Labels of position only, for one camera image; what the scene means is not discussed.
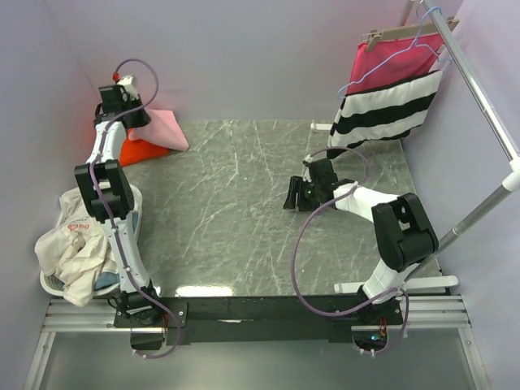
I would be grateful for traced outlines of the pink t shirt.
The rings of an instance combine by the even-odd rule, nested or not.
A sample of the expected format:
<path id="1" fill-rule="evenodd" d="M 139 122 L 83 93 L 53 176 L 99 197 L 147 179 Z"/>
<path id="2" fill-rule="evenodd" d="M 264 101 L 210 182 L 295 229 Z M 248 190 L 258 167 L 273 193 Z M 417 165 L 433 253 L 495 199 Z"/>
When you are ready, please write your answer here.
<path id="1" fill-rule="evenodd" d="M 130 141 L 146 141 L 174 151 L 187 151 L 189 142 L 171 110 L 147 110 L 151 121 L 129 131 Z"/>

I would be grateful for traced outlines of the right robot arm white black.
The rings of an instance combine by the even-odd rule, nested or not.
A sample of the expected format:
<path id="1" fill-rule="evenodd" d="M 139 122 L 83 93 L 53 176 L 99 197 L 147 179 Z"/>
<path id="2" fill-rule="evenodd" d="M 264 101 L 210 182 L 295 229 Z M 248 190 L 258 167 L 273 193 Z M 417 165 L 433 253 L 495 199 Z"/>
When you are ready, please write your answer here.
<path id="1" fill-rule="evenodd" d="M 285 210 L 309 212 L 315 217 L 325 208 L 344 211 L 373 224 L 380 260 L 370 278 L 358 289 L 363 298 L 357 316 L 374 324 L 385 314 L 405 278 L 439 248 L 439 241 L 419 197 L 395 195 L 340 180 L 327 158 L 305 161 L 305 174 L 290 178 Z"/>

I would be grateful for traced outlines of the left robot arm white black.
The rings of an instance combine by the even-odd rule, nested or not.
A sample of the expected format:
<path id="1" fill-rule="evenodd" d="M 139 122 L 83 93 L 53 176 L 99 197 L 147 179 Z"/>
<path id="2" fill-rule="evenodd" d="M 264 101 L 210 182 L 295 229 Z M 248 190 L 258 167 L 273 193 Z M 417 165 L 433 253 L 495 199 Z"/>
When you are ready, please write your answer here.
<path id="1" fill-rule="evenodd" d="M 141 212 L 119 161 L 128 130 L 146 125 L 141 97 L 127 78 L 99 89 L 101 103 L 94 117 L 96 133 L 86 163 L 75 167 L 74 175 L 87 213 L 107 234 L 119 273 L 119 294 L 109 302 L 125 317 L 133 316 L 143 326 L 157 324 L 162 306 L 137 245 Z"/>

